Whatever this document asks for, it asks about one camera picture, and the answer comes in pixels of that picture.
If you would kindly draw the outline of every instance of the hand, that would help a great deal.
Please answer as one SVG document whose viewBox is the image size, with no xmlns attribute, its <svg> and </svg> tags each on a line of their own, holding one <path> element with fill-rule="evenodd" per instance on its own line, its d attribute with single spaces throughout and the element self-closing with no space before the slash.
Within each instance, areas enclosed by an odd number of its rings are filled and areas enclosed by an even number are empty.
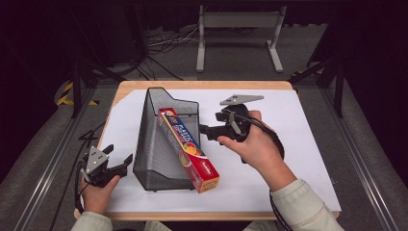
<svg viewBox="0 0 408 231">
<path fill-rule="evenodd" d="M 250 111 L 249 116 L 262 121 L 259 111 Z M 217 139 L 229 149 L 238 153 L 250 166 L 257 169 L 274 192 L 289 185 L 296 179 L 283 162 L 273 140 L 259 127 L 251 125 L 248 137 L 243 142 L 220 136 Z"/>
<path fill-rule="evenodd" d="M 105 210 L 111 201 L 111 193 L 119 180 L 120 176 L 117 175 L 112 178 L 104 188 L 99 188 L 89 185 L 89 183 L 83 178 L 81 189 L 83 190 L 82 197 L 84 198 L 84 211 L 94 212 L 100 215 L 105 214 Z"/>
</svg>

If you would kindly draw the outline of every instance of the sleeve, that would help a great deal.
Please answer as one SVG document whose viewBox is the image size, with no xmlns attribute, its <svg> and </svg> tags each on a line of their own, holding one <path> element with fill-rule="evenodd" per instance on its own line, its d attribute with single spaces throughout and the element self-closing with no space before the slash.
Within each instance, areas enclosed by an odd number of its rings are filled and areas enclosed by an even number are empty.
<svg viewBox="0 0 408 231">
<path fill-rule="evenodd" d="M 77 219 L 71 231 L 112 231 L 111 220 L 93 212 L 84 212 Z"/>
<path fill-rule="evenodd" d="M 304 180 L 297 179 L 270 195 L 293 231 L 343 230 L 324 202 Z"/>
</svg>

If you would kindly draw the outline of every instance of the white paper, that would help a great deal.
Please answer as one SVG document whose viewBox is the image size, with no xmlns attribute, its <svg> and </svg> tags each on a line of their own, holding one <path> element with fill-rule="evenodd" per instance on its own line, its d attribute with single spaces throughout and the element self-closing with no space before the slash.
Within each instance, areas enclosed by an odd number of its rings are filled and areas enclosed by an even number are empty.
<svg viewBox="0 0 408 231">
<path fill-rule="evenodd" d="M 233 94 L 263 95 L 246 103 L 248 110 L 259 110 L 263 121 L 278 134 L 285 147 L 285 162 L 297 178 L 306 180 L 333 212 L 341 207 L 315 139 L 294 90 L 168 90 L 175 99 L 199 103 L 200 123 L 224 125 L 215 113 L 219 102 Z M 133 90 L 111 110 L 101 149 L 113 144 L 109 167 L 123 163 L 136 153 L 141 111 L 146 90 Z M 146 192 L 128 166 L 128 176 L 116 186 L 107 212 L 271 212 L 268 186 L 261 175 L 241 162 L 240 156 L 216 141 L 201 135 L 201 148 L 220 175 L 215 190 Z"/>
</svg>

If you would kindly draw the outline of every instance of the red box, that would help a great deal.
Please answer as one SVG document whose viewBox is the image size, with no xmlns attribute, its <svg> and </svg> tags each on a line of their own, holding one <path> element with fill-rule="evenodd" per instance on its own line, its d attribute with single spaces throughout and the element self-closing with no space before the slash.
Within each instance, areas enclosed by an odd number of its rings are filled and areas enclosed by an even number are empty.
<svg viewBox="0 0 408 231">
<path fill-rule="evenodd" d="M 216 188 L 219 174 L 172 108 L 159 109 L 159 125 L 198 193 Z"/>
</svg>

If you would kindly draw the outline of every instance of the black mesh organizer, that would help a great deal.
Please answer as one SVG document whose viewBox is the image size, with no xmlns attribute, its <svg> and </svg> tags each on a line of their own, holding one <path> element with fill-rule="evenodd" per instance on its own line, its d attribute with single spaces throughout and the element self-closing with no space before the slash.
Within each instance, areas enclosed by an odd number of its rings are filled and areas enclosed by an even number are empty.
<svg viewBox="0 0 408 231">
<path fill-rule="evenodd" d="M 193 190 L 184 167 L 158 124 L 158 110 L 173 108 L 200 143 L 198 103 L 174 99 L 163 88 L 146 92 L 133 172 L 146 191 Z"/>
</svg>

